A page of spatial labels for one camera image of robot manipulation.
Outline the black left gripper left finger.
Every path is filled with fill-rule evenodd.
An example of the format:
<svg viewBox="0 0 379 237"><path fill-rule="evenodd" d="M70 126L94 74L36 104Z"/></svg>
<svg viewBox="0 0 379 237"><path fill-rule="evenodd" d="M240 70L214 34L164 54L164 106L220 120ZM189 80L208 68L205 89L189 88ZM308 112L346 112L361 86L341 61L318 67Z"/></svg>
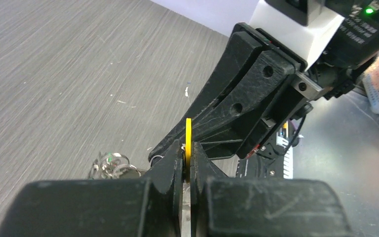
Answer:
<svg viewBox="0 0 379 237"><path fill-rule="evenodd" d="M28 183L10 205L0 237L179 237L182 171L175 141L139 178Z"/></svg>

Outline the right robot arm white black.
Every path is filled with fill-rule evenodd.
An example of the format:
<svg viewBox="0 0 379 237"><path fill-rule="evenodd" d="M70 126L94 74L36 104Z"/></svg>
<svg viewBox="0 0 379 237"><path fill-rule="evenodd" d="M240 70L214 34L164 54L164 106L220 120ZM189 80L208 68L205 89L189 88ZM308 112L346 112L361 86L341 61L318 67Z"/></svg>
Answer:
<svg viewBox="0 0 379 237"><path fill-rule="evenodd" d="M379 0L261 0L235 24L210 78L153 148L193 141L210 159L247 158L309 101L351 91L379 55Z"/></svg>

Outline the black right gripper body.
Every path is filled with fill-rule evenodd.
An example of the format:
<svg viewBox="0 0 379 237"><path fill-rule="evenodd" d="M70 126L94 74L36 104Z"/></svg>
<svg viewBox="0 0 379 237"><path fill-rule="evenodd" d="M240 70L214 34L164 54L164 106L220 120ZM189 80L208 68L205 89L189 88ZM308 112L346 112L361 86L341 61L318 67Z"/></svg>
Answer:
<svg viewBox="0 0 379 237"><path fill-rule="evenodd" d="M246 33L260 45L250 60L249 70L232 91L233 102L242 107L235 124L237 131L244 133L235 154L246 158L250 152L265 145L307 102L293 86L295 80L304 78L307 63L263 29L238 23L232 33Z"/></svg>

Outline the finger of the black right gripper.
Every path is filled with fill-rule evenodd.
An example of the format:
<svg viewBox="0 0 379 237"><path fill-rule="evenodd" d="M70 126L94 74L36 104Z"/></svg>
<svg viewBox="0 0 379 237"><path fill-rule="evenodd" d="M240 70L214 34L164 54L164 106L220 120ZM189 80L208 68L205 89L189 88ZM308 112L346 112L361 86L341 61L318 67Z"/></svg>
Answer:
<svg viewBox="0 0 379 237"><path fill-rule="evenodd" d="M243 78L254 63L254 56L258 56L258 49L262 45L245 31L232 33L226 48L213 70L211 76L196 96L182 119L150 152L149 159L156 155L163 155L174 140L185 140L186 119L193 120L202 117L202 113L211 104L220 102Z"/></svg>
<svg viewBox="0 0 379 237"><path fill-rule="evenodd" d="M232 96L237 85L225 97L222 96L219 103L209 106L202 117L192 122L192 138L202 145L210 159L225 159L236 155L235 151L243 142L244 133L238 132L235 124L242 107L233 102Z"/></svg>

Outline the yellow key tag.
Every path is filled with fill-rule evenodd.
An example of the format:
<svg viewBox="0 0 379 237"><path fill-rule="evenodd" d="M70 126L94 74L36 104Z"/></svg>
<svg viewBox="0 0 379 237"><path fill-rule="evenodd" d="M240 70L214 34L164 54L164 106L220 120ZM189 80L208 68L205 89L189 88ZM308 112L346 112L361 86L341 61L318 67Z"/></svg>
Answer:
<svg viewBox="0 0 379 237"><path fill-rule="evenodd" d="M192 120L186 118L186 130L185 130L185 170L186 170L186 182L190 182L190 163L192 153Z"/></svg>

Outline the large metal keyring with rings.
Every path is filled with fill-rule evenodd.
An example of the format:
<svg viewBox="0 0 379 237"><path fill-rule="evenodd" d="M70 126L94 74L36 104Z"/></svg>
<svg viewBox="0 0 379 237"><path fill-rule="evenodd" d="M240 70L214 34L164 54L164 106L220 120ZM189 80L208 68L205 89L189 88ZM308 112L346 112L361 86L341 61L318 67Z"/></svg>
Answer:
<svg viewBox="0 0 379 237"><path fill-rule="evenodd" d="M101 153L92 162L87 179L129 179L143 176L147 170L137 168L127 156L120 153Z"/></svg>

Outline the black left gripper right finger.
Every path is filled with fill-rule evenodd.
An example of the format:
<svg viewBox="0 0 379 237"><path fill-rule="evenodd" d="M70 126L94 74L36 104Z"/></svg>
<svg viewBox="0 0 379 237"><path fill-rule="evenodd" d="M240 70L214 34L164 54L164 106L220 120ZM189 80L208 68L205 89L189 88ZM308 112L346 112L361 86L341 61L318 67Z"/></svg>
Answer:
<svg viewBox="0 0 379 237"><path fill-rule="evenodd" d="M193 237L351 237L336 192L307 179L228 177L192 145Z"/></svg>

